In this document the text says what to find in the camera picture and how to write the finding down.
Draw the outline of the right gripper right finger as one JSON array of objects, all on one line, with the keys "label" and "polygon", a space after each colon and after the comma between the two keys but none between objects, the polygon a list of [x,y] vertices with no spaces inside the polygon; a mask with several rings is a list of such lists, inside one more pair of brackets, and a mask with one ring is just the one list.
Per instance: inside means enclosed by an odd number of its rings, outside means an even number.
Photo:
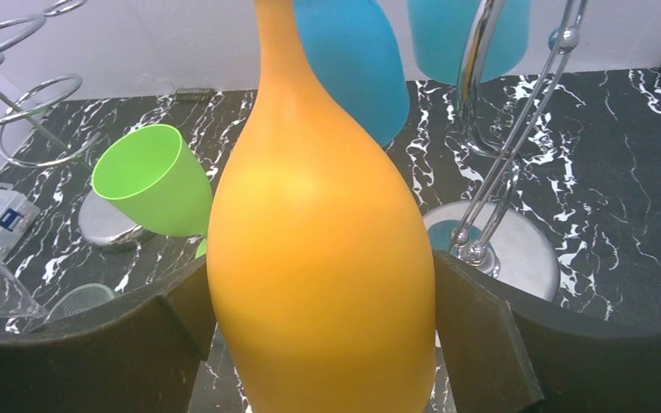
[{"label": "right gripper right finger", "polygon": [[460,412],[661,412],[661,332],[568,311],[435,251]]}]

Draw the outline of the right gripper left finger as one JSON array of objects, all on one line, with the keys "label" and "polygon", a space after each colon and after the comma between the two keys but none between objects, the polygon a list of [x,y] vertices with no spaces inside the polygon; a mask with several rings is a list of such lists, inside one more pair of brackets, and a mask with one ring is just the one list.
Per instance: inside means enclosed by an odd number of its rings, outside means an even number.
[{"label": "right gripper left finger", "polygon": [[216,318],[196,259],[20,335],[0,335],[0,412],[185,412]]}]

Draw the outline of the chrome glass rack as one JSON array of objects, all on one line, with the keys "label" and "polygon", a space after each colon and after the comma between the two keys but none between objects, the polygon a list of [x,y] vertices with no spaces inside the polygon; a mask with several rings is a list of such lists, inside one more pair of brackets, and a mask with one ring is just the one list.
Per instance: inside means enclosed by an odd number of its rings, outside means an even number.
[{"label": "chrome glass rack", "polygon": [[522,174],[519,150],[559,83],[579,42],[587,4],[565,4],[547,40],[548,57],[521,113],[500,141],[478,126],[479,89],[484,81],[517,65],[527,50],[528,1],[411,1],[412,42],[418,68],[456,89],[454,123],[462,144],[492,160],[470,200],[438,206],[424,215],[435,250],[519,290],[553,300],[560,271],[553,246],[532,222],[512,209]]},{"label": "chrome glass rack", "polygon": [[[38,14],[0,22],[0,31],[18,26],[20,29],[6,40],[0,42],[0,65],[5,60],[5,53],[12,47],[36,34],[45,26],[46,21],[60,15],[65,15],[86,4],[85,1],[57,1]],[[66,74],[53,77],[39,83],[14,101],[0,90],[0,101],[6,105],[4,114],[0,117],[0,155],[9,164],[24,169],[46,169],[67,163],[78,163],[89,172],[94,167],[88,163],[89,152],[98,143],[102,135],[92,133],[78,149],[72,149],[64,140],[46,129],[39,114],[50,111],[57,104],[71,97],[83,84],[83,78],[78,74]],[[63,155],[48,162],[30,162],[10,155],[3,144],[5,127],[17,121],[27,121],[41,137],[48,139],[63,151]],[[145,241],[155,234],[145,227],[133,222],[124,213],[101,198],[91,189],[77,208],[77,226],[83,239],[104,250],[127,250]]]}]

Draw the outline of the orange plastic wine glass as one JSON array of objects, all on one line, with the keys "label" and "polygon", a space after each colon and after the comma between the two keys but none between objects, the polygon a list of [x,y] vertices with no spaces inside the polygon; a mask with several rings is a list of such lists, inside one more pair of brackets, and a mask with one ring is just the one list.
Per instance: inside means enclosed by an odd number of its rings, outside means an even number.
[{"label": "orange plastic wine glass", "polygon": [[261,76],[219,179],[207,277],[256,412],[421,412],[436,278],[398,169],[315,78],[289,1],[254,4]]}]

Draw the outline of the green plastic wine glass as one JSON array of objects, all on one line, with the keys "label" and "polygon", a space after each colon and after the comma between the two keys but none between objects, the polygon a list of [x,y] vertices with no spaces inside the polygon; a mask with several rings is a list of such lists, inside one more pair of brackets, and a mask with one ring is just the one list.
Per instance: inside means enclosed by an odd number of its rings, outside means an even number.
[{"label": "green plastic wine glass", "polygon": [[199,159],[171,125],[138,128],[98,159],[91,185],[102,199],[148,231],[167,237],[200,236],[207,253],[213,190]]}]

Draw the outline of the clear stemless glass centre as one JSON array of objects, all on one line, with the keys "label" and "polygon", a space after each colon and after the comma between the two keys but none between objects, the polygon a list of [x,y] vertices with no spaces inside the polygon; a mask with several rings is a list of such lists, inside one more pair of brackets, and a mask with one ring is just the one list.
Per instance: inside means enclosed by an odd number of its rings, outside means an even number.
[{"label": "clear stemless glass centre", "polygon": [[77,315],[80,312],[108,303],[115,297],[116,293],[103,284],[89,283],[82,285],[71,290],[56,303],[49,311],[46,322]]}]

